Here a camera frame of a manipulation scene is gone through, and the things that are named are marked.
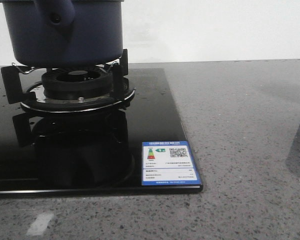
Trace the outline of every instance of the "black glass cooktop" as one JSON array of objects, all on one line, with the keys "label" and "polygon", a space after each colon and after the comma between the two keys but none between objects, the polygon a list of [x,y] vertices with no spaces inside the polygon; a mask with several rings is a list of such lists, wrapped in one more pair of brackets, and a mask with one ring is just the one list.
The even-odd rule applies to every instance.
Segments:
[{"label": "black glass cooktop", "polygon": [[[43,73],[22,76],[22,86]],[[0,73],[0,197],[200,192],[198,173],[193,182],[169,181],[162,169],[169,176],[180,169],[143,169],[143,160],[153,167],[155,156],[166,153],[165,144],[187,138],[164,70],[131,69],[128,78],[136,91],[125,110],[36,116],[8,104]],[[172,166],[191,154],[190,148],[168,149]],[[145,173],[153,181],[143,181]]]}]

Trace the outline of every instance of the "energy efficiency label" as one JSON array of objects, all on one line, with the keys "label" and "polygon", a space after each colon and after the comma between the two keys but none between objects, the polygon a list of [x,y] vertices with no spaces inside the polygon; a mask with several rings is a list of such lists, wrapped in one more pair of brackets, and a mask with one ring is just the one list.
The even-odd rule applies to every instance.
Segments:
[{"label": "energy efficiency label", "polygon": [[142,143],[142,185],[201,184],[187,141]]}]

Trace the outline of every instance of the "gray speckled countertop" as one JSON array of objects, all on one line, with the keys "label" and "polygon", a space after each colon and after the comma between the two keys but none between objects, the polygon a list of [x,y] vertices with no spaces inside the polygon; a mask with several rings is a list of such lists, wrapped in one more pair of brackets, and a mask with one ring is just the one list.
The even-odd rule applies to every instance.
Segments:
[{"label": "gray speckled countertop", "polygon": [[300,60],[164,68],[200,194],[0,199],[0,240],[300,240]]}]

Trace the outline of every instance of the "gas stove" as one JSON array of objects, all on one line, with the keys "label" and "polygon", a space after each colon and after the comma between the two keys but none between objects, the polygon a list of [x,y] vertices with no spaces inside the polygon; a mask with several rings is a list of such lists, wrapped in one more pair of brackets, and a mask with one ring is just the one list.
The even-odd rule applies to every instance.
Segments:
[{"label": "gas stove", "polygon": [[127,75],[126,50],[98,66],[2,67],[0,197],[202,191],[163,69]]}]

